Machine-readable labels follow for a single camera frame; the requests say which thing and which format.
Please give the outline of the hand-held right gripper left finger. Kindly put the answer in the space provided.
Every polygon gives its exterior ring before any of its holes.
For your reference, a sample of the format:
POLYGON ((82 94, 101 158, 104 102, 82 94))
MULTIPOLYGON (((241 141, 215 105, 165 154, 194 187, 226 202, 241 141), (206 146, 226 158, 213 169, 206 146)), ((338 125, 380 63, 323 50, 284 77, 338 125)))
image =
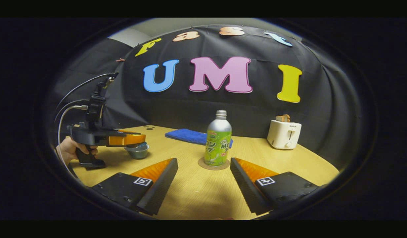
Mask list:
POLYGON ((116 173, 92 190, 130 210, 157 215, 177 170, 177 159, 170 158, 131 174, 116 173))

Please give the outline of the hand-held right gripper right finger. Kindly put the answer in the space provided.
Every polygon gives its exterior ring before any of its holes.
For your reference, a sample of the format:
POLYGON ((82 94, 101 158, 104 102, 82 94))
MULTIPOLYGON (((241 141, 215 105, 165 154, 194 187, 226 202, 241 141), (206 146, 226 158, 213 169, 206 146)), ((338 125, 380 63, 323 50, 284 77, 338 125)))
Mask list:
POLYGON ((230 170, 251 213, 282 212, 323 188, 293 173, 277 173, 239 158, 230 170))

